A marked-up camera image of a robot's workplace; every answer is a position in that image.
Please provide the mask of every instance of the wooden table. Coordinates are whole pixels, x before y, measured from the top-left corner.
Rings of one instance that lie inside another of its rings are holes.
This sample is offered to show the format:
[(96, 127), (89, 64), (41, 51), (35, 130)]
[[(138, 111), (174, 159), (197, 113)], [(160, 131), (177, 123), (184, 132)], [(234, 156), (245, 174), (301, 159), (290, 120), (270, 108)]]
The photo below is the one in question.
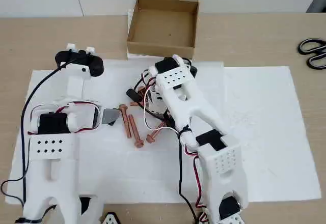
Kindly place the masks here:
[[(126, 33), (126, 16), (0, 19), (1, 180), (11, 167), (32, 70), (54, 69), (54, 55), (67, 43), (94, 46), (102, 58), (126, 59)], [(195, 59), (222, 60), (226, 66), (290, 66), (324, 195), (326, 71), (309, 69), (307, 57), (296, 53), (299, 41), (308, 37), (326, 39), (325, 14), (200, 15)], [(107, 205), (105, 211), (116, 211), (123, 224), (191, 223), (184, 204)], [(13, 223), (20, 214), (1, 196), (1, 223)], [(248, 224), (325, 223), (326, 199), (251, 203), (242, 216)]]

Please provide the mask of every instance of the scissors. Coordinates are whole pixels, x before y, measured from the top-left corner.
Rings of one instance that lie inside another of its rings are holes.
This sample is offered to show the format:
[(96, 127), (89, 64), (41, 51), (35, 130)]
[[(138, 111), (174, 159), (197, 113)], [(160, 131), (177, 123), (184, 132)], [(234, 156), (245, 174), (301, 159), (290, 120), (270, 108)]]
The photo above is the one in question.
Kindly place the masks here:
[[(313, 47), (310, 49), (303, 49), (303, 46), (308, 43), (318, 44), (317, 47)], [(324, 65), (316, 65), (316, 60), (321, 60), (326, 58), (326, 41), (319, 39), (319, 38), (308, 38), (304, 41), (302, 41), (297, 46), (298, 53), (302, 55), (308, 55), (308, 54), (315, 54), (314, 56), (307, 59), (307, 65), (311, 69), (315, 70), (323, 70), (326, 69), (326, 64)]]

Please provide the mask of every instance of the screw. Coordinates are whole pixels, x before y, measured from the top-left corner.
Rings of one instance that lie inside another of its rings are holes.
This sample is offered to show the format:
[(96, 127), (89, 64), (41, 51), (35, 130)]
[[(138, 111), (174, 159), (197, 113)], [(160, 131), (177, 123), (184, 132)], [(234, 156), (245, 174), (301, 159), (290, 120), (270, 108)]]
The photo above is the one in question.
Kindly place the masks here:
[(138, 104), (136, 102), (130, 102), (130, 106), (138, 106)]
[(141, 148), (144, 145), (144, 141), (141, 140), (141, 137), (139, 136), (138, 129), (137, 129), (136, 123), (135, 123), (135, 121), (133, 119), (133, 116), (129, 115), (128, 117), (129, 117), (129, 121), (130, 121), (130, 124), (131, 124), (131, 128), (132, 128), (134, 138), (136, 139), (136, 142), (134, 143), (134, 145), (137, 148)]
[(119, 110), (121, 111), (121, 114), (122, 114), (124, 128), (125, 128), (126, 133), (127, 133), (127, 138), (131, 138), (131, 132), (130, 132), (128, 116), (127, 116), (127, 109), (128, 109), (128, 107), (125, 104), (120, 104), (119, 105)]
[[(165, 122), (161, 122), (157, 127), (157, 128), (161, 128), (163, 126), (165, 126)], [(155, 142), (155, 137), (159, 134), (159, 132), (161, 131), (162, 129), (160, 130), (156, 130), (156, 131), (153, 131), (152, 134), (147, 134), (146, 136), (146, 141), (149, 142), (150, 144)]]

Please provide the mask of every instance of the cardboard box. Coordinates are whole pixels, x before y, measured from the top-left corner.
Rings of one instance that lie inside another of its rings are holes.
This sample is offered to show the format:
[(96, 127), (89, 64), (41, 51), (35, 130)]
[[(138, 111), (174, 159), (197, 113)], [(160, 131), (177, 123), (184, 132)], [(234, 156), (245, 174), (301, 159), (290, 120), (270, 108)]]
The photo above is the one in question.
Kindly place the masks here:
[(127, 39), (130, 53), (194, 55), (198, 1), (137, 0)]

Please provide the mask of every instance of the black cable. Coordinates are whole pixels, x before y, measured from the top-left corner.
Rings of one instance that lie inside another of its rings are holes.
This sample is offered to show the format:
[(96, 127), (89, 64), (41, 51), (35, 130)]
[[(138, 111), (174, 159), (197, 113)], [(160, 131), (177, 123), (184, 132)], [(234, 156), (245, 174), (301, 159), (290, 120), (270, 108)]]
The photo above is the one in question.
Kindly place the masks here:
[(194, 209), (193, 209), (192, 205), (190, 204), (189, 200), (182, 194), (181, 191), (182, 191), (182, 145), (181, 145), (181, 142), (179, 140), (179, 195), (187, 203), (190, 211), (192, 212), (194, 221), (197, 224), (198, 222), (197, 222), (197, 217), (196, 217), (196, 214), (194, 212)]
[(133, 89), (136, 91), (137, 87), (139, 86), (139, 84), (143, 81), (143, 79), (140, 79), (136, 85), (133, 87)]
[(21, 217), (21, 218), (18, 218), (17, 220), (15, 220), (15, 223), (34, 223), (34, 224), (37, 224), (37, 223), (41, 223), (44, 219), (44, 217), (46, 216), (46, 214), (51, 210), (51, 209), (55, 209), (57, 205), (51, 205), (50, 207), (48, 207), (42, 218), (41, 219), (38, 219), (38, 220), (29, 220), (29, 219), (26, 219), (25, 217)]
[[(29, 159), (29, 157), (30, 157), (30, 145), (31, 145), (31, 140), (29, 140), (29, 145), (28, 145), (28, 156), (27, 156), (28, 159)], [(3, 181), (3, 182), (1, 183), (1, 186), (0, 186), (0, 191), (1, 191), (1, 193), (2, 193), (4, 196), (11, 197), (11, 198), (14, 198), (14, 199), (19, 200), (19, 201), (20, 201), (20, 204), (21, 204), (22, 207), (24, 207), (24, 201), (23, 201), (20, 197), (17, 197), (17, 196), (14, 196), (14, 195), (10, 195), (10, 194), (7, 194), (7, 193), (4, 191), (4, 185), (5, 185), (6, 183), (8, 183), (8, 182), (18, 182), (18, 181), (20, 181), (21, 179), (25, 178), (26, 173), (27, 173), (27, 170), (28, 170), (28, 168), (29, 168), (29, 165), (30, 165), (30, 161), (28, 160), (28, 161), (27, 161), (27, 166), (26, 166), (26, 171), (25, 171), (25, 173), (22, 174), (22, 176), (21, 176), (20, 178), (18, 178), (18, 179), (14, 179), (14, 180), (10, 180), (10, 179), (9, 179), (9, 180)]]
[[(38, 88), (45, 82), (47, 81), (50, 77), (52, 77), (54, 74), (56, 74), (58, 71), (60, 71), (61, 69), (63, 68), (66, 68), (67, 65), (77, 61), (77, 60), (81, 60), (81, 59), (84, 59), (85, 57), (80, 57), (80, 58), (77, 58), (77, 59), (73, 59), (73, 60), (70, 60), (66, 63), (64, 63), (63, 65), (59, 66), (56, 70), (54, 70), (53, 72), (51, 72), (49, 75), (47, 75), (46, 77), (44, 77), (35, 87), (34, 89), (32, 90), (31, 94), (29, 95), (28, 99), (26, 100), (25, 102), (25, 105), (22, 109), (22, 112), (21, 112), (21, 117), (20, 117), (20, 136), (21, 136), (21, 158), (22, 158), (22, 176), (19, 178), (19, 179), (14, 179), (14, 180), (6, 180), (4, 181), (2, 184), (1, 184), (1, 187), (0, 187), (0, 190), (1, 192), (5, 195), (5, 196), (8, 196), (8, 197), (12, 197), (12, 198), (15, 198), (15, 199), (18, 199), (22, 205), (22, 207), (24, 207), (24, 203), (26, 202), (26, 173), (27, 173), (27, 170), (28, 170), (28, 166), (29, 166), (29, 151), (30, 151), (30, 142), (29, 142), (29, 146), (28, 146), (28, 162), (27, 162), (27, 167), (26, 167), (26, 158), (25, 158), (25, 139), (24, 139), (24, 116), (25, 116), (25, 112), (26, 112), (26, 109), (27, 109), (27, 106), (28, 104), (30, 103), (33, 95), (35, 94), (35, 92), (38, 90)], [(17, 196), (13, 196), (13, 195), (10, 195), (10, 194), (7, 194), (3, 191), (3, 185), (5, 183), (8, 183), (8, 182), (16, 182), (16, 181), (20, 181), (20, 180), (23, 180), (23, 200)]]

